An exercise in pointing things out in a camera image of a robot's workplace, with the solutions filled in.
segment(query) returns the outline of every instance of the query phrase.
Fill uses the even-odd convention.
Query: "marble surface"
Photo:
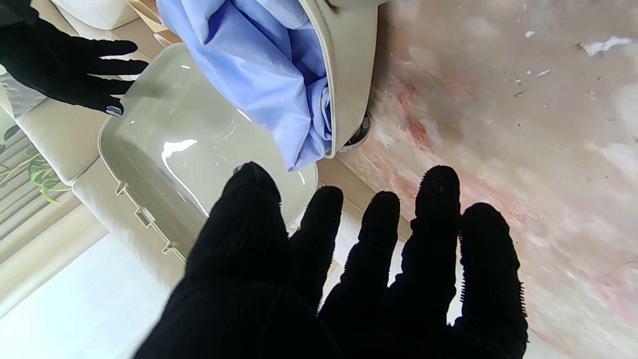
[[[533,332],[566,357],[638,357],[638,3],[392,0],[373,129],[338,156],[413,218],[447,164],[511,226]]]

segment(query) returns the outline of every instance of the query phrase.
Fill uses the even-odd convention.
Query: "gloved hand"
[[[402,253],[403,272],[389,288],[399,199],[380,192],[370,202],[341,283],[319,313],[347,355],[523,357],[528,325],[509,227],[484,203],[469,207],[461,217],[459,196],[453,169],[436,166],[426,173],[416,198],[412,236]],[[459,235],[463,310],[455,325],[448,326]]]
[[[280,202],[259,165],[233,175],[135,358],[342,357],[316,310],[343,194],[317,190],[291,239]]]
[[[451,168],[425,175],[403,273],[390,288],[399,199],[375,195],[341,283],[318,314],[343,194],[319,189],[290,240],[280,201],[272,178],[254,163],[230,179],[136,358],[522,357],[527,323],[507,224],[486,204],[468,208],[461,220]],[[459,228],[463,316],[449,327]]]
[[[55,100],[121,115],[118,98],[133,81],[91,75],[136,75],[145,61],[101,59],[137,50],[131,41],[88,40],[70,36],[38,19],[0,27],[0,64],[23,85]]]

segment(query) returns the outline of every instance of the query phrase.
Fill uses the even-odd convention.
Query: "blue cloth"
[[[268,129],[288,171],[332,147],[319,39],[296,0],[158,0],[211,84]]]

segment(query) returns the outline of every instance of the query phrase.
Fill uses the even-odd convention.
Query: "wheel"
[[[368,135],[370,134],[370,128],[372,125],[371,120],[372,119],[370,114],[366,112],[366,115],[363,117],[361,125],[359,126],[357,131],[352,135],[348,142],[343,145],[339,152],[350,152],[359,148],[359,146],[361,146],[361,144],[366,141]]]

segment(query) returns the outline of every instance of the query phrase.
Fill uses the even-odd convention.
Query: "red stain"
[[[407,178],[403,177],[400,174],[396,175],[397,185],[407,198],[414,201],[417,198],[417,194],[419,193],[419,184],[412,183]]]
[[[399,95],[398,100],[403,110],[405,111],[405,120],[408,124],[408,131],[414,145],[423,152],[432,152],[432,147],[426,143],[427,129],[426,127],[412,115],[412,110],[408,103],[412,99],[415,93],[418,93],[419,89],[415,86],[406,93]]]

